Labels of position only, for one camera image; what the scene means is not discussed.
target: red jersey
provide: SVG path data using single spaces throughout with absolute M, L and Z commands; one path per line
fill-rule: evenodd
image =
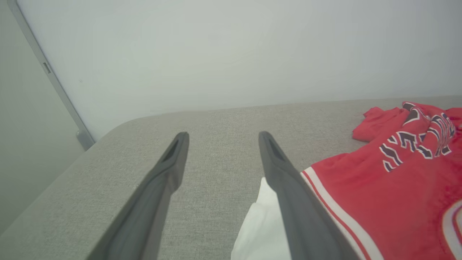
M 462 259 L 462 108 L 371 108 L 369 143 L 301 175 L 361 259 Z

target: white stripe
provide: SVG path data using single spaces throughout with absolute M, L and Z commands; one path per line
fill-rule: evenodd
M 452 224 L 452 216 L 455 214 L 456 210 L 462 206 L 462 200 L 454 203 L 443 215 L 443 234 L 448 243 L 449 248 L 451 249 L 452 254 L 457 260 L 462 259 L 462 241 L 459 241 L 457 238 L 456 229 Z
M 327 206 L 332 210 L 332 212 L 340 218 L 343 223 L 345 223 L 351 231 L 357 236 L 361 244 L 363 244 L 364 248 L 366 249 L 367 253 L 369 254 L 370 258 L 373 260 L 383 260 L 383 256 L 380 253 L 380 250 L 377 248 L 377 245 L 375 245 L 374 241 L 372 238 L 369 236 L 369 234 L 360 226 L 356 220 L 354 220 L 348 213 L 346 213 L 343 208 L 341 208 L 337 202 L 330 196 L 326 188 L 324 188 L 324 185 L 322 185 L 322 182 L 319 180 L 316 172 L 313 170 L 313 168 L 309 167 L 308 169 L 305 170 L 307 173 L 308 177 L 310 180 L 313 182 L 313 185 L 316 187 L 316 190 L 318 191 L 319 195 L 322 197 L 322 199 L 326 202 Z M 310 185 L 310 182 L 304 178 L 305 182 L 308 184 L 308 186 L 313 190 L 313 187 Z
M 310 181 L 306 178 L 305 174 L 301 173 L 302 178 L 305 180 L 306 184 L 310 187 L 310 189 L 313 191 L 313 194 L 316 196 L 317 199 L 319 197 L 317 196 L 316 192 L 314 191 L 313 187 L 311 186 Z M 340 222 L 330 213 L 330 211 L 327 209 L 327 207 L 324 205 L 324 203 L 321 202 L 321 205 L 326 209 L 327 213 L 329 214 L 330 218 L 334 221 L 334 223 L 337 225 L 337 227 L 340 229 L 340 232 L 345 236 L 346 240 L 350 243 L 352 246 L 353 250 L 356 252 L 356 254 L 360 257 L 361 260 L 366 260 L 366 257 L 364 256 L 363 252 L 361 251 L 361 248 L 359 245 L 356 243 L 354 238 L 351 236 L 350 232 L 342 225 Z

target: white wall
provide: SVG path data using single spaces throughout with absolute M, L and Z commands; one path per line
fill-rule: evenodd
M 95 139 L 133 118 L 462 94 L 460 0 L 19 0 Z
M 84 151 L 6 0 L 0 0 L 0 234 Z

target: couch cushion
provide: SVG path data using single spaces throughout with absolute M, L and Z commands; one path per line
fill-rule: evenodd
M 173 194 L 159 259 L 229 259 L 255 202 L 263 168 L 258 133 L 269 131 L 305 169 L 364 143 L 352 130 L 369 108 L 402 101 L 462 106 L 462 97 L 356 100 L 189 111 L 139 118 L 80 156 L 0 236 L 1 259 L 85 259 L 180 131 L 190 134 L 182 186 Z

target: fabric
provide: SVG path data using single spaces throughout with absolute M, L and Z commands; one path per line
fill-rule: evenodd
M 462 97 L 414 98 L 442 108 Z M 258 133 L 270 132 L 297 169 L 359 149 L 352 130 L 373 106 L 402 99 L 178 112 L 126 122 L 101 138 L 0 235 L 2 260 L 85 259 L 173 137 L 190 136 L 158 259 L 229 259 L 263 175 Z
M 361 259 L 462 259 L 462 109 L 371 108 L 369 144 L 301 173 Z
M 291 260 L 278 196 L 261 179 L 258 198 L 245 216 L 231 260 Z

